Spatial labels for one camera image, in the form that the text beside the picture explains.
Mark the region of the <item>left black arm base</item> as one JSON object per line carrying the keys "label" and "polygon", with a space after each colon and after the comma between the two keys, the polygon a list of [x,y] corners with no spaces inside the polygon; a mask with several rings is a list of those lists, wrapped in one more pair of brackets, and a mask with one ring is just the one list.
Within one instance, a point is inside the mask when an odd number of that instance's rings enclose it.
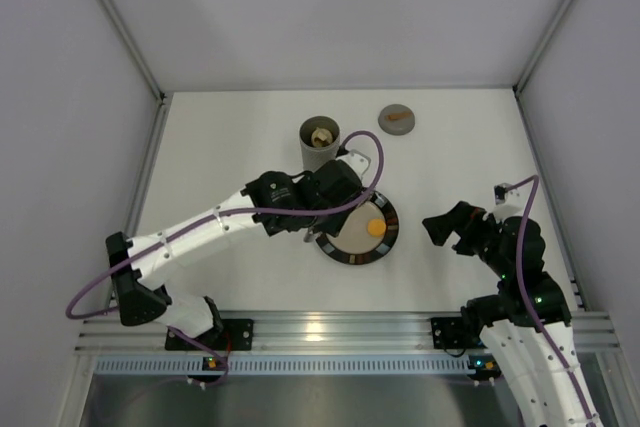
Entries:
{"label": "left black arm base", "polygon": [[[249,318],[222,319],[222,328],[214,328],[195,338],[195,341],[215,351],[251,351],[254,320]],[[198,347],[175,333],[165,337],[166,351],[195,351]]]}

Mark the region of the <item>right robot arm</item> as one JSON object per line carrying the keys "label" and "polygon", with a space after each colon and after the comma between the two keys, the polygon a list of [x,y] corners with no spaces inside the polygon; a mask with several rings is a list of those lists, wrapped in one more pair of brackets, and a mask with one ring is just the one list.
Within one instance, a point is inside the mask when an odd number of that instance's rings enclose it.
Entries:
{"label": "right robot arm", "polygon": [[457,235],[454,252],[478,258],[497,275],[497,293],[462,307],[464,334],[497,362],[524,425],[600,425],[567,301],[544,269],[539,224],[524,216],[500,219],[467,202],[422,224],[434,245]]}

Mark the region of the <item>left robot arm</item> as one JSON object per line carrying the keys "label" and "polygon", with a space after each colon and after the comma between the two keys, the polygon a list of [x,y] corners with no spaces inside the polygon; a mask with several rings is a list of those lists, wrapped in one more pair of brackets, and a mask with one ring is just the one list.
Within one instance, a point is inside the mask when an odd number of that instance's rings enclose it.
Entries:
{"label": "left robot arm", "polygon": [[307,230],[337,235],[361,203],[370,161],[358,153],[296,176],[268,171],[214,208],[149,236],[109,236],[107,250],[122,325],[159,322],[190,338],[220,332],[207,296],[179,291],[173,278],[236,242]]}

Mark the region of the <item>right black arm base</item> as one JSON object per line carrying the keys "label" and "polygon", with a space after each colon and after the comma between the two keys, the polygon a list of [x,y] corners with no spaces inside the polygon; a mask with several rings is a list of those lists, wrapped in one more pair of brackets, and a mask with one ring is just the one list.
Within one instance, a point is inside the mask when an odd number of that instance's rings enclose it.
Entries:
{"label": "right black arm base", "polygon": [[462,317],[430,319],[433,345],[440,350],[480,349],[484,344],[478,331]]}

